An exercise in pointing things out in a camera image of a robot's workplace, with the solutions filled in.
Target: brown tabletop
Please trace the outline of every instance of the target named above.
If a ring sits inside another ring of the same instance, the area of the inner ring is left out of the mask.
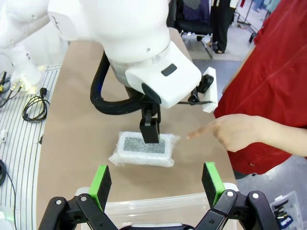
[[[175,29],[171,39],[189,57]],[[212,134],[186,140],[192,130],[214,120],[201,106],[176,105],[162,109],[161,133],[181,136],[173,151],[174,167],[115,166],[112,155],[120,131],[139,132],[141,112],[111,116],[90,102],[90,87],[103,47],[94,42],[72,42],[65,56],[48,110],[37,182],[37,226],[50,198],[71,199],[80,187],[90,186],[100,164],[108,164],[112,188],[108,201],[129,201],[203,192],[201,173],[205,161],[216,162],[224,182],[236,183],[227,152]],[[103,97],[126,99],[127,93],[112,69]]]

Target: bubble wrap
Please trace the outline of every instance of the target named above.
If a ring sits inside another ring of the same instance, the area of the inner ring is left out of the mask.
[[[179,139],[173,134],[160,134],[158,144],[145,144],[139,132],[120,132],[116,149],[109,160],[115,165],[129,163],[172,167],[173,147]]]

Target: person in black pants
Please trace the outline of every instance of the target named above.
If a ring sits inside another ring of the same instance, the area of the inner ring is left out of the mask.
[[[227,31],[235,12],[235,8],[230,7],[230,2],[231,0],[214,0],[211,7],[213,43],[217,43],[217,47],[213,47],[213,50],[217,54],[222,54],[226,50]]]

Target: white wall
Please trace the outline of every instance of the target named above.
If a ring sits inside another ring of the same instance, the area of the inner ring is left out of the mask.
[[[4,3],[5,0],[0,0],[0,8]],[[23,40],[21,44],[26,47],[37,65],[61,63],[68,48],[68,42],[61,39],[56,27],[51,23]],[[4,70],[12,72],[12,65],[7,57],[0,55],[0,73]]]

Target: striped white panel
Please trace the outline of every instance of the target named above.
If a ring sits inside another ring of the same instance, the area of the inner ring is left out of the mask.
[[[61,65],[49,66],[43,86],[48,89],[45,99],[51,102]],[[12,177],[16,193],[18,230],[36,230],[36,185],[41,146],[38,143],[43,135],[45,122],[30,123],[22,118],[22,112],[32,95],[9,100],[0,108],[0,130],[8,131],[6,143],[0,143],[0,159],[6,164]],[[28,112],[37,115],[41,105],[36,104]],[[14,193],[11,183],[5,180],[0,187],[0,206],[13,208]]]

